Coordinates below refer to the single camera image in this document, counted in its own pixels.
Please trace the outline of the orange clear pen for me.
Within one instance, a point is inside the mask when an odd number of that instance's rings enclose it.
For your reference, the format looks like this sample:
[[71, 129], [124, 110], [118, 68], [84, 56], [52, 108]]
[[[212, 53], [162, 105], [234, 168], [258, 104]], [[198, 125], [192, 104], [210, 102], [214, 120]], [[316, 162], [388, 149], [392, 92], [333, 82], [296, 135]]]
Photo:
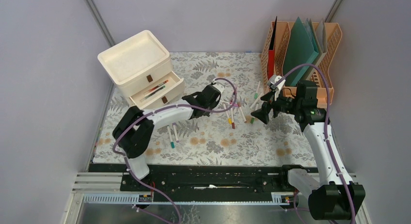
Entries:
[[158, 84], [157, 86], [155, 86], [155, 87], [151, 88], [150, 90], [146, 91], [146, 92], [144, 93], [144, 95], [150, 94], [152, 91], [154, 91], [154, 90], [158, 89], [159, 87], [162, 87], [163, 85], [165, 85], [168, 81], [169, 81], [169, 80], [163, 81], [162, 83]]

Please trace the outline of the green clear pen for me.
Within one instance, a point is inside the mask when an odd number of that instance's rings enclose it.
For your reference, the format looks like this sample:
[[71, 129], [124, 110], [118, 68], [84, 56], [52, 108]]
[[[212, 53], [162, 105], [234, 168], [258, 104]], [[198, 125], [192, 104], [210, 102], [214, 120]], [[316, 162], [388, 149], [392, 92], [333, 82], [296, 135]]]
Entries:
[[162, 87], [157, 88], [156, 90], [154, 90], [153, 92], [151, 92], [150, 94], [148, 94], [144, 98], [142, 98], [140, 100], [140, 102], [143, 102], [143, 101], [147, 100], [148, 98], [152, 97], [154, 94], [158, 93], [159, 91], [161, 91], [164, 88], [165, 88], [165, 85], [163, 85]]

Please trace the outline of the red file folder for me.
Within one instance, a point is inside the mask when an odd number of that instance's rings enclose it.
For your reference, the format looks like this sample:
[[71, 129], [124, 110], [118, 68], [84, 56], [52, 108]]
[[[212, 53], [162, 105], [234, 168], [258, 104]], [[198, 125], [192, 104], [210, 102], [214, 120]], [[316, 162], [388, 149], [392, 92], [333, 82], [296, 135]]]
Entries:
[[268, 50], [268, 63], [267, 63], [267, 78], [268, 80], [274, 75], [274, 68], [275, 68], [275, 37], [276, 37], [276, 26], [277, 26], [277, 17], [275, 21], [272, 23], [272, 34], [269, 44]]

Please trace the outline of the teal file folder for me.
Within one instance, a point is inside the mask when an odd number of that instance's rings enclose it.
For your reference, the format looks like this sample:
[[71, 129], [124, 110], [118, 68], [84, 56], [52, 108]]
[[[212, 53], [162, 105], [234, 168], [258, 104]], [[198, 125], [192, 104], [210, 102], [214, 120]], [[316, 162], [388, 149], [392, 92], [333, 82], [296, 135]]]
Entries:
[[313, 45], [303, 24], [298, 17], [290, 31], [283, 65], [284, 75], [298, 65], [311, 64], [310, 60], [315, 58]]

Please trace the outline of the cream drawer unit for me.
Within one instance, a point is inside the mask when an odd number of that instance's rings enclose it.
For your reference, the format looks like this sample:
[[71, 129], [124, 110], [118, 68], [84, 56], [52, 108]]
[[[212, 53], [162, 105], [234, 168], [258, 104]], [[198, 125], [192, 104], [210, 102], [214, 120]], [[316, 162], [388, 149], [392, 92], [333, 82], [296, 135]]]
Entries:
[[[144, 30], [97, 56], [112, 82], [130, 106], [159, 108], [179, 100], [184, 79], [174, 72], [171, 55], [149, 30]], [[165, 80], [165, 88], [140, 102], [144, 93]]]

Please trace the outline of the beige file folder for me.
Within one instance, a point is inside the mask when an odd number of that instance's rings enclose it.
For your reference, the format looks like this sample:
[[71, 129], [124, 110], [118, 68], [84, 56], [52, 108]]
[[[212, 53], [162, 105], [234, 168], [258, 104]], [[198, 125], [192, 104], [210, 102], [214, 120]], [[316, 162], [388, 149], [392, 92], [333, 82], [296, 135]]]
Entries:
[[314, 49], [315, 58], [310, 60], [310, 63], [319, 67], [319, 64], [328, 52], [324, 19], [318, 23], [317, 27], [314, 26], [311, 19], [306, 19], [303, 25], [306, 28]]

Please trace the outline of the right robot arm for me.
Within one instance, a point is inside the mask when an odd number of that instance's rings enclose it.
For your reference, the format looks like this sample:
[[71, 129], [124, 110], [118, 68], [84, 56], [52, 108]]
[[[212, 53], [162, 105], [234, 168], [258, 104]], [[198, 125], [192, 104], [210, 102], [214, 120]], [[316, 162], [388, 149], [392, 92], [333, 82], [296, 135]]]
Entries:
[[294, 97], [281, 94], [283, 84], [283, 81], [268, 82], [270, 91], [261, 97], [261, 108], [251, 115], [265, 124], [269, 123], [270, 112], [273, 117], [281, 112], [293, 115], [314, 154], [319, 181], [296, 166], [278, 177], [279, 187], [301, 192], [308, 199], [309, 211], [315, 220], [355, 222], [365, 190], [344, 168], [331, 135], [327, 111], [317, 106], [316, 84], [309, 80], [298, 82]]

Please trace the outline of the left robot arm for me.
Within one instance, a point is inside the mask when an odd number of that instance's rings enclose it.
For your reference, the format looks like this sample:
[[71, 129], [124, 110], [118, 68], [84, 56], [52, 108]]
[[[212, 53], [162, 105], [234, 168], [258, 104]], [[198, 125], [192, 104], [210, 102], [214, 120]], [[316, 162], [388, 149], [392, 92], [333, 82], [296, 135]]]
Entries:
[[156, 110], [141, 110], [137, 106], [127, 110], [112, 135], [134, 174], [131, 183], [136, 189], [143, 191], [150, 186], [149, 167], [144, 153], [154, 130], [178, 121], [210, 116], [209, 111], [218, 105], [223, 91], [222, 84], [214, 83]]

